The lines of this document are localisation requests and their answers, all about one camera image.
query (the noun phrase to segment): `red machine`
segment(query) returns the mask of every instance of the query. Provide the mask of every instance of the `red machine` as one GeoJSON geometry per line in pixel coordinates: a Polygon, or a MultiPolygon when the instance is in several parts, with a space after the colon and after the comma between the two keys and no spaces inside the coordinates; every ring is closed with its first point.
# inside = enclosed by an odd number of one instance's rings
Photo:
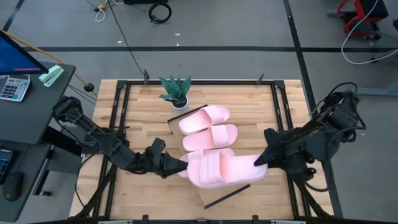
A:
{"type": "Polygon", "coordinates": [[[359,26],[357,26],[357,28],[355,28],[355,31],[352,32],[351,35],[365,36],[367,39],[380,39],[381,36],[379,35],[379,27],[377,26],[377,22],[385,19],[388,16],[384,1],[354,0],[355,11],[342,11],[341,9],[347,2],[348,0],[344,0],[338,7],[337,11],[328,11],[328,16],[339,16],[342,20],[344,20],[346,22],[344,33],[348,35],[352,31],[352,28],[370,13],[370,15],[365,18],[365,20],[359,26]]]}

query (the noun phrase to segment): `white cable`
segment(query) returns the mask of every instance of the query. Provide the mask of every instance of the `white cable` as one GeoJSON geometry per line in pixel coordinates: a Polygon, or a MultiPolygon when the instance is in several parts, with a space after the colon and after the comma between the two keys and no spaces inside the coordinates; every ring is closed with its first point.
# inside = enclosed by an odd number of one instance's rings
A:
{"type": "Polygon", "coordinates": [[[95,16],[95,21],[97,21],[97,22],[102,22],[102,21],[105,19],[106,14],[105,14],[105,11],[104,11],[104,10],[102,10],[102,9],[100,9],[100,8],[98,8],[98,10],[99,10],[99,11],[97,12],[97,15],[95,16]],[[98,20],[98,15],[100,15],[101,12],[104,14],[104,17],[102,17],[102,19],[98,20]]]}
{"type": "Polygon", "coordinates": [[[374,10],[374,8],[376,7],[376,5],[377,5],[378,2],[379,2],[379,0],[376,0],[376,3],[374,3],[374,6],[373,6],[373,8],[369,11],[369,13],[368,13],[359,23],[357,23],[357,24],[354,26],[354,28],[351,30],[351,32],[347,35],[347,38],[346,38],[346,40],[344,41],[343,45],[341,46],[341,53],[343,54],[344,58],[345,58],[345,59],[347,60],[347,62],[349,62],[349,63],[352,63],[352,64],[354,64],[354,65],[364,65],[364,64],[367,64],[367,63],[377,62],[378,60],[382,60],[382,59],[388,58],[388,57],[390,57],[390,56],[392,56],[392,55],[398,53],[398,49],[397,49],[396,51],[394,51],[393,53],[391,53],[391,54],[389,54],[389,55],[386,55],[386,56],[381,57],[381,58],[376,58],[376,59],[370,60],[370,61],[368,61],[368,62],[352,62],[352,61],[350,61],[350,60],[347,58],[347,56],[344,54],[343,48],[344,48],[344,45],[347,43],[347,40],[349,39],[349,37],[351,36],[351,34],[354,32],[355,28],[356,28],[358,25],[360,25],[360,23],[362,23],[366,18],[368,18],[368,16],[373,12],[373,10],[374,10]]]}
{"type": "Polygon", "coordinates": [[[113,0],[113,3],[115,3],[115,4],[124,4],[124,2],[118,3],[116,0],[113,0]]]}

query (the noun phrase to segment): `cable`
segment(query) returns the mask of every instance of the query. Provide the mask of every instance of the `cable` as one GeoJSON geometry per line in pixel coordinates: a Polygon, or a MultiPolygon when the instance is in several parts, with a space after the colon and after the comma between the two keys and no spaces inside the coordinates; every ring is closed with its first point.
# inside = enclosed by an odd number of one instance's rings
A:
{"type": "Polygon", "coordinates": [[[148,15],[149,15],[150,21],[153,22],[154,24],[162,24],[162,23],[165,23],[166,21],[168,21],[170,19],[170,17],[172,17],[172,8],[166,3],[155,3],[149,8],[148,15]],[[166,19],[158,19],[158,18],[156,18],[156,16],[154,16],[152,14],[153,10],[157,6],[164,6],[164,7],[166,7],[167,10],[169,10],[169,15],[166,17],[166,19]]]}
{"type": "Polygon", "coordinates": [[[343,54],[344,58],[345,58],[345,59],[347,60],[347,62],[349,62],[349,63],[352,63],[352,64],[354,64],[354,65],[365,65],[365,64],[367,64],[367,63],[377,62],[378,60],[382,60],[382,59],[388,58],[388,57],[390,57],[390,56],[395,55],[396,53],[398,53],[398,49],[397,49],[396,51],[394,51],[393,53],[391,53],[391,54],[389,54],[389,55],[386,55],[386,56],[381,57],[381,58],[376,58],[376,59],[370,60],[370,61],[368,61],[368,62],[352,62],[352,61],[350,61],[350,60],[347,58],[347,56],[344,54],[343,48],[344,48],[344,45],[347,43],[347,40],[349,39],[349,37],[351,36],[351,34],[354,32],[355,28],[356,28],[357,26],[359,26],[360,23],[362,23],[366,18],[368,18],[368,16],[373,12],[373,10],[374,10],[374,8],[376,7],[376,5],[377,5],[378,2],[379,2],[379,0],[376,0],[376,3],[374,3],[374,6],[373,6],[373,8],[369,11],[369,13],[368,13],[359,23],[357,23],[357,24],[354,26],[354,28],[351,30],[351,32],[347,35],[346,40],[344,40],[343,45],[341,46],[341,53],[343,54]]]}
{"type": "Polygon", "coordinates": [[[118,5],[124,4],[124,2],[118,3],[118,0],[113,0],[113,3],[118,4],[118,5]]]}
{"type": "MultiPolygon", "coordinates": [[[[340,83],[339,85],[335,86],[335,87],[329,92],[328,96],[330,96],[331,94],[333,94],[333,93],[336,91],[337,88],[339,88],[339,87],[341,87],[341,86],[343,86],[343,85],[353,85],[353,86],[354,86],[353,95],[356,96],[356,93],[357,93],[357,91],[358,91],[358,86],[357,86],[357,84],[355,84],[355,83],[353,83],[353,82],[340,83]]],[[[319,104],[320,104],[322,101],[323,101],[323,100],[321,100],[321,101],[317,104],[317,106],[316,106],[315,109],[312,111],[312,113],[315,112],[315,111],[317,110],[319,104]]],[[[329,172],[330,172],[330,173],[329,173],[329,175],[330,175],[329,181],[326,180],[326,187],[325,187],[324,189],[316,188],[316,187],[310,185],[308,182],[304,182],[304,184],[305,184],[308,188],[310,188],[311,190],[314,190],[314,191],[316,191],[316,192],[327,192],[327,191],[329,190],[329,186],[330,186],[331,184],[333,184],[333,182],[334,182],[334,179],[335,179],[335,178],[334,178],[334,175],[335,175],[335,174],[334,174],[334,172],[333,172],[333,169],[331,168],[331,160],[330,160],[330,158],[329,158],[329,150],[330,150],[331,144],[332,144],[332,142],[335,140],[335,138],[336,138],[337,136],[339,136],[340,134],[347,133],[348,131],[352,131],[352,132],[353,132],[353,131],[355,131],[355,130],[365,130],[365,129],[366,129],[366,124],[365,124],[365,122],[363,121],[362,117],[359,115],[358,109],[356,108],[354,97],[351,98],[351,104],[353,105],[354,113],[355,113],[357,119],[359,120],[359,122],[361,123],[362,126],[361,126],[361,127],[355,126],[355,127],[345,128],[345,129],[342,129],[342,130],[336,132],[334,135],[331,136],[331,138],[330,138],[329,141],[328,141],[328,144],[326,145],[326,160],[325,160],[325,163],[324,163],[324,165],[325,165],[325,166],[324,166],[324,169],[329,170],[329,172]]],[[[352,138],[352,139],[346,139],[346,141],[351,141],[351,142],[352,142],[352,141],[354,141],[355,139],[356,139],[356,133],[353,132],[353,138],[352,138]]]]}
{"type": "Polygon", "coordinates": [[[315,106],[315,108],[310,112],[310,115],[313,115],[315,112],[318,111],[318,107],[319,105],[323,102],[324,100],[321,100],[317,103],[317,105],[315,106]]]}
{"type": "Polygon", "coordinates": [[[90,4],[92,7],[97,7],[96,5],[90,3],[88,0],[86,0],[86,2],[87,2],[88,4],[90,4]]]}
{"type": "Polygon", "coordinates": [[[61,126],[61,128],[63,128],[63,129],[66,130],[69,134],[71,134],[81,146],[84,146],[84,144],[81,143],[81,142],[79,141],[79,139],[78,139],[71,131],[69,131],[65,125],[62,125],[62,124],[61,124],[59,121],[57,121],[56,119],[54,119],[54,120],[55,120],[55,122],[57,122],[57,124],[58,124],[59,126],[61,126]]]}
{"type": "MultiPolygon", "coordinates": [[[[42,50],[42,49],[40,49],[40,48],[37,48],[37,47],[31,45],[30,43],[28,43],[28,42],[26,42],[26,41],[24,41],[24,40],[21,40],[21,39],[19,39],[18,37],[12,35],[12,34],[9,34],[8,32],[6,32],[6,31],[4,31],[4,30],[2,30],[2,32],[5,33],[5,34],[6,34],[7,36],[9,36],[10,38],[12,38],[12,39],[14,39],[14,40],[16,40],[16,41],[18,41],[18,42],[20,42],[20,43],[22,43],[22,44],[28,46],[28,47],[34,49],[34,50],[36,50],[36,51],[38,51],[38,52],[40,52],[40,53],[43,53],[43,54],[49,56],[50,58],[56,60],[57,62],[59,62],[59,63],[61,63],[61,64],[63,64],[63,65],[65,64],[63,61],[61,61],[61,60],[60,60],[59,58],[57,58],[56,56],[54,56],[54,55],[52,55],[52,54],[49,54],[48,52],[45,52],[44,50],[42,50]]],[[[77,79],[79,79],[84,85],[87,85],[87,82],[84,81],[84,79],[83,79],[81,76],[79,76],[76,72],[74,73],[74,75],[75,75],[75,76],[77,77],[77,79]]]]}
{"type": "Polygon", "coordinates": [[[97,9],[98,9],[98,12],[97,12],[97,15],[95,15],[95,21],[96,22],[102,22],[102,21],[104,21],[104,19],[106,17],[106,13],[105,13],[104,10],[102,10],[100,8],[97,8],[97,9]],[[101,14],[101,12],[104,14],[104,16],[102,17],[102,19],[98,19],[98,16],[101,14]]]}
{"type": "MultiPolygon", "coordinates": [[[[115,132],[115,133],[113,134],[113,136],[112,136],[112,141],[113,141],[114,137],[116,136],[116,133],[117,133],[117,132],[115,132]]],[[[112,146],[112,151],[115,152],[115,153],[116,153],[117,155],[119,155],[120,157],[122,157],[123,159],[129,161],[129,162],[136,162],[136,161],[134,161],[134,160],[132,160],[132,159],[130,159],[130,158],[127,158],[125,155],[121,154],[121,152],[119,152],[119,151],[118,151],[117,149],[115,149],[113,146],[112,146]]],[[[129,172],[131,172],[131,173],[133,173],[133,174],[137,174],[137,175],[143,175],[143,174],[146,174],[146,173],[147,173],[147,171],[145,171],[145,170],[136,170],[136,171],[130,170],[129,172]]]]}
{"type": "Polygon", "coordinates": [[[123,39],[124,39],[124,42],[126,43],[126,45],[127,45],[127,48],[129,49],[129,52],[130,52],[130,55],[131,55],[131,57],[132,57],[132,59],[134,60],[134,62],[136,63],[136,65],[137,65],[137,68],[139,69],[139,71],[142,73],[142,75],[144,76],[144,77],[146,77],[146,74],[141,70],[141,67],[139,66],[139,64],[138,64],[138,62],[137,62],[137,60],[136,60],[136,58],[134,57],[134,55],[132,54],[132,52],[131,52],[131,49],[130,49],[130,47],[129,47],[129,44],[128,44],[128,42],[127,42],[127,39],[126,39],[126,36],[124,35],[124,32],[123,32],[123,30],[122,30],[122,28],[120,27],[120,24],[119,24],[119,21],[118,21],[118,18],[116,18],[116,15],[115,15],[115,13],[114,13],[114,11],[113,11],[113,8],[112,8],[112,5],[111,5],[111,3],[109,2],[109,0],[107,0],[108,1],[108,4],[110,5],[110,8],[111,8],[111,11],[112,11],[112,14],[113,14],[113,17],[114,17],[114,20],[116,21],[116,25],[118,25],[118,27],[119,27],[119,30],[120,30],[120,32],[122,33],[122,36],[123,36],[123,39]]]}
{"type": "Polygon", "coordinates": [[[137,7],[137,6],[133,6],[133,5],[129,5],[129,6],[131,6],[131,7],[133,7],[133,8],[136,8],[136,9],[140,10],[141,12],[143,12],[143,13],[145,13],[145,14],[148,14],[148,11],[145,11],[145,10],[143,10],[143,9],[137,7]]]}
{"type": "MultiPolygon", "coordinates": [[[[58,118],[61,118],[61,117],[64,117],[64,116],[67,116],[67,117],[71,117],[71,118],[73,118],[73,119],[75,119],[75,120],[79,120],[80,118],[78,118],[78,117],[76,117],[76,116],[74,116],[74,115],[72,115],[72,114],[61,114],[58,118]]],[[[85,126],[86,126],[86,128],[87,129],[91,129],[91,127],[89,127],[89,126],[87,126],[87,124],[85,124],[85,123],[82,123],[82,124],[84,124],[85,126]]],[[[114,134],[114,133],[99,133],[99,132],[94,132],[95,134],[99,134],[99,135],[102,135],[102,136],[110,136],[110,135],[112,135],[112,134],[114,134]]]]}
{"type": "Polygon", "coordinates": [[[87,96],[88,98],[90,98],[90,99],[92,99],[92,100],[95,100],[95,101],[97,100],[96,98],[93,98],[93,97],[89,96],[87,93],[85,93],[85,92],[79,90],[78,88],[74,87],[73,85],[68,85],[68,86],[69,86],[69,88],[72,88],[72,89],[74,89],[74,90],[80,92],[81,94],[87,96]]]}
{"type": "Polygon", "coordinates": [[[92,105],[95,105],[95,103],[91,102],[89,99],[85,98],[82,94],[80,94],[79,92],[77,92],[75,89],[70,88],[72,91],[74,91],[77,95],[81,96],[82,98],[84,98],[87,102],[91,103],[92,105]]]}
{"type": "MultiPolygon", "coordinates": [[[[83,165],[84,165],[89,159],[91,159],[93,156],[94,156],[94,154],[91,154],[90,156],[87,157],[87,159],[85,159],[85,160],[80,164],[79,169],[78,169],[78,171],[77,171],[77,177],[79,177],[80,170],[81,170],[81,168],[83,167],[83,165]]],[[[76,193],[77,199],[79,200],[81,206],[84,207],[85,204],[83,203],[83,201],[82,201],[81,198],[80,198],[79,193],[77,192],[77,180],[76,180],[76,183],[75,183],[75,193],[76,193]]]]}

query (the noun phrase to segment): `potted plant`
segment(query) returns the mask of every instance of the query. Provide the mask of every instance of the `potted plant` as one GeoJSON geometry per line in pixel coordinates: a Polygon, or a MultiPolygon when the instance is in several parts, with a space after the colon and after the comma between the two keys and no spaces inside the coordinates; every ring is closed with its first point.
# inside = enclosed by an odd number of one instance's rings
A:
{"type": "Polygon", "coordinates": [[[171,102],[173,110],[178,114],[183,114],[189,111],[189,99],[187,93],[191,88],[191,76],[181,81],[180,78],[174,80],[170,76],[170,81],[159,77],[160,82],[165,88],[167,95],[160,95],[159,97],[165,101],[171,102]]]}

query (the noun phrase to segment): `succulent plant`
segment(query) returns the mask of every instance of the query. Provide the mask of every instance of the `succulent plant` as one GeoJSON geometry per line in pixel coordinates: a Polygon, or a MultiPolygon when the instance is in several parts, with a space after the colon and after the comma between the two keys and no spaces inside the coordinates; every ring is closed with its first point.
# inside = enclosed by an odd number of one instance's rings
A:
{"type": "Polygon", "coordinates": [[[159,77],[159,79],[167,92],[167,95],[160,95],[160,98],[173,103],[176,107],[183,107],[187,104],[187,93],[191,88],[191,76],[184,81],[181,81],[180,78],[174,80],[172,75],[170,81],[162,77],[159,77]]]}

